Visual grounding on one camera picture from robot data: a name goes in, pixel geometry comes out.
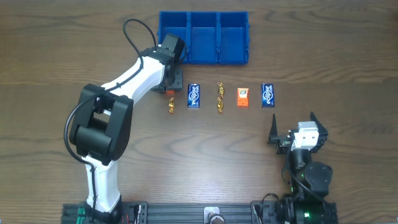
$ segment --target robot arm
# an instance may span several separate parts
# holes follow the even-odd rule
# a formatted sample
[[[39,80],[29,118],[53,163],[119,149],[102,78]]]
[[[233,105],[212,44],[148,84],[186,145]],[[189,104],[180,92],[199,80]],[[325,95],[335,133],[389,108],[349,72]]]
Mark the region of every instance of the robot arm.
[[[86,213],[94,212],[99,221],[117,223],[121,217],[121,195],[117,186],[118,159],[129,142],[133,106],[151,88],[158,86],[159,89],[159,86],[168,87],[174,83],[175,69],[180,63],[184,46],[182,39],[167,34],[161,46],[140,53],[142,69],[119,88],[97,98],[92,97],[131,78],[141,66],[140,58],[117,79],[102,86],[88,84],[81,91],[79,103],[90,98],[92,100],[76,112],[69,137],[81,159],[95,167],[93,186],[91,166],[86,164],[89,196],[85,210]],[[109,115],[109,121],[95,118],[94,113]]]

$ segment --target wooden tabletop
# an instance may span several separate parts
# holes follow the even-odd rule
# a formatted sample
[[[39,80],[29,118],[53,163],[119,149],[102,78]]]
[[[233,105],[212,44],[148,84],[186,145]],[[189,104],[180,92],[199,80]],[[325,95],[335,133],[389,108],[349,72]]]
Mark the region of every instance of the wooden tabletop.
[[[84,201],[85,168],[63,145],[66,118],[87,83],[120,76],[137,55],[128,18],[157,31],[159,11],[249,12],[245,66],[184,65],[175,114],[148,92],[134,108],[119,160],[123,200],[250,202],[289,192],[284,156],[267,145],[272,114],[280,133],[314,111],[329,138],[313,155],[333,168],[329,202],[340,223],[398,216],[398,4],[395,0],[186,0],[0,2],[0,220],[59,223],[63,203]],[[128,26],[139,49],[145,28]],[[225,85],[224,114],[216,109]],[[188,110],[187,84],[201,85]],[[273,83],[275,108],[261,108]],[[248,109],[236,89],[251,90]]]

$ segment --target blue plastic bin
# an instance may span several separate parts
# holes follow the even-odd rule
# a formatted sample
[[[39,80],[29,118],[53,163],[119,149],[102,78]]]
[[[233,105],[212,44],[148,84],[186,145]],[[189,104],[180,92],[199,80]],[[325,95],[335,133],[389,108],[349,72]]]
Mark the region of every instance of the blue plastic bin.
[[[247,12],[159,13],[159,43],[167,33],[181,37],[187,45],[184,63],[246,64],[249,60]]]

